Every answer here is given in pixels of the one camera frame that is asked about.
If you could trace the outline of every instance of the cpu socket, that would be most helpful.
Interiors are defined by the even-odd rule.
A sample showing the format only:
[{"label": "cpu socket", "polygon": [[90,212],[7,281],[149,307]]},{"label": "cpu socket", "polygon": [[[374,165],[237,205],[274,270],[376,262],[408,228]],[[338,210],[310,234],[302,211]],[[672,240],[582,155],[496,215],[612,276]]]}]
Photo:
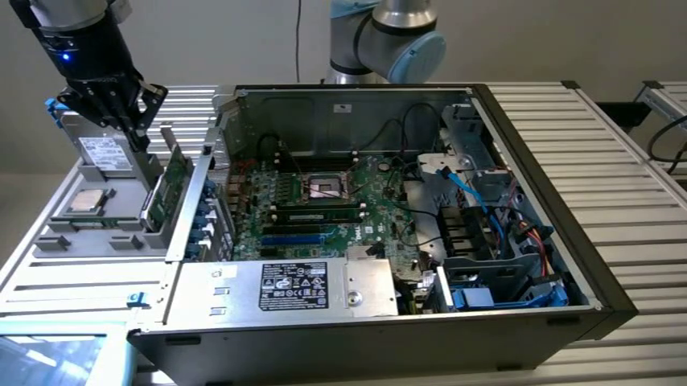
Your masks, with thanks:
[{"label": "cpu socket", "polygon": [[342,199],[345,198],[345,184],[337,176],[308,178],[308,197],[310,199]]}]

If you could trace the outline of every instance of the monitor screen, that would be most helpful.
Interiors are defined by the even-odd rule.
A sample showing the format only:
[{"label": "monitor screen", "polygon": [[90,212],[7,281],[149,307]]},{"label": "monitor screen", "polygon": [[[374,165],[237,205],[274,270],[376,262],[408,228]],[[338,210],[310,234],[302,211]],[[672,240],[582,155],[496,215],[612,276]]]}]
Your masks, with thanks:
[{"label": "monitor screen", "polygon": [[105,335],[0,336],[0,383],[83,385],[103,342]]}]

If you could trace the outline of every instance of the white wall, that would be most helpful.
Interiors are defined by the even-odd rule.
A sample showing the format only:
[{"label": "white wall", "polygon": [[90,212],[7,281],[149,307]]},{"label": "white wall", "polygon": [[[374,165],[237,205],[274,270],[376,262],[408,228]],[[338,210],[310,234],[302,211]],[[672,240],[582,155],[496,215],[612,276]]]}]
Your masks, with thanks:
[{"label": "white wall", "polygon": [[[134,63],[161,84],[289,83],[296,0],[129,0]],[[687,79],[685,0],[434,0],[448,56],[432,80],[577,80],[629,99],[644,79]],[[62,80],[0,1],[0,173],[65,170],[74,152],[42,101]],[[328,64],[328,2],[304,0],[301,80]]]}]

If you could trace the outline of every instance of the capacitor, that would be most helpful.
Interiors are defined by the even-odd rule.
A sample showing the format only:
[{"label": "capacitor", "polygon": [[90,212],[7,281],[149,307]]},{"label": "capacitor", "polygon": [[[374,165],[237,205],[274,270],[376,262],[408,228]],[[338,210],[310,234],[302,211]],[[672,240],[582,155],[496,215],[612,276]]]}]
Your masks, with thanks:
[{"label": "capacitor", "polygon": [[390,170],[390,165],[388,163],[385,163],[385,162],[378,162],[378,165],[376,165],[376,169],[381,173],[386,173]]}]

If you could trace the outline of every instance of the hard disk drive label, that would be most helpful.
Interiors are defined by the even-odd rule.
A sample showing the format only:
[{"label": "hard disk drive label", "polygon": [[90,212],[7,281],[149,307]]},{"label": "hard disk drive label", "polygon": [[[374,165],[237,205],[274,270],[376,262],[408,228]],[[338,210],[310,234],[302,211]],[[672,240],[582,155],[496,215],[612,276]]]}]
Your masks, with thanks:
[{"label": "hard disk drive label", "polygon": [[107,137],[78,138],[93,165],[101,171],[130,170],[130,163],[126,154],[114,140]]}]

